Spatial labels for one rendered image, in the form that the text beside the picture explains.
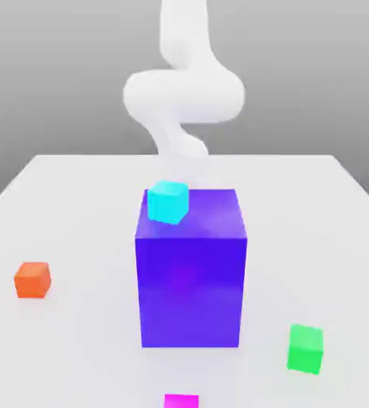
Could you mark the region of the small cyan cube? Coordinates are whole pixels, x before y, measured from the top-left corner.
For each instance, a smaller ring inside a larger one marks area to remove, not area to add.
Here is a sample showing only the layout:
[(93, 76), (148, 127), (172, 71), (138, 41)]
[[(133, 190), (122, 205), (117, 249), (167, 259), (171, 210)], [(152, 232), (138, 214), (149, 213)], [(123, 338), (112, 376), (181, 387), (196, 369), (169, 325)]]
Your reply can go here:
[(161, 180), (147, 191), (147, 216), (152, 221), (178, 225), (189, 207), (190, 193), (185, 183)]

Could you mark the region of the small orange cube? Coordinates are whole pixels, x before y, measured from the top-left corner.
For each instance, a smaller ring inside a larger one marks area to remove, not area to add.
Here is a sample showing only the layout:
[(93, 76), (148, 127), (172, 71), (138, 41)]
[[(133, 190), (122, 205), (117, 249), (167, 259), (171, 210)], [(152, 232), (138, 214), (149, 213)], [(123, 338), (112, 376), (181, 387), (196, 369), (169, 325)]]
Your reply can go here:
[(44, 298), (51, 286), (49, 264), (24, 262), (14, 275), (18, 298)]

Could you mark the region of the small green cube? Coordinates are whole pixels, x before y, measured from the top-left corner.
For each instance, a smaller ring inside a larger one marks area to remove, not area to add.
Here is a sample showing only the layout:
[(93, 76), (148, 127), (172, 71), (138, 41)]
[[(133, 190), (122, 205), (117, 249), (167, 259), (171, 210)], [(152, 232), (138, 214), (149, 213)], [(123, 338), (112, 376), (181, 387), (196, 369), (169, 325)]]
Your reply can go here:
[(290, 328), (287, 368), (313, 375), (320, 373), (324, 333), (320, 328), (293, 324)]

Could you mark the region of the small magenta cube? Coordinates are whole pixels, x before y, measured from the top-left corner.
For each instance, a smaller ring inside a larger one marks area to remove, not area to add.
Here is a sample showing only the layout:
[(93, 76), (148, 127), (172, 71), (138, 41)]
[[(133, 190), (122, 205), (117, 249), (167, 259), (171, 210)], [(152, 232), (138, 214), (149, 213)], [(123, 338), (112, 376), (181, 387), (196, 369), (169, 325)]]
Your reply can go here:
[(163, 408), (198, 408), (198, 403), (198, 395), (165, 394)]

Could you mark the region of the large purple box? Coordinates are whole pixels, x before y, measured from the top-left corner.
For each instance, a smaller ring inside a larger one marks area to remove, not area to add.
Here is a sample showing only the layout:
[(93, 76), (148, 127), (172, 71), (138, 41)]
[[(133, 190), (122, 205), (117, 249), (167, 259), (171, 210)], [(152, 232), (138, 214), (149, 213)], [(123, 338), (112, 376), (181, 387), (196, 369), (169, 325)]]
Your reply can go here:
[(237, 347), (247, 233), (233, 189), (191, 190), (177, 225), (151, 221), (141, 203), (135, 232), (143, 347)]

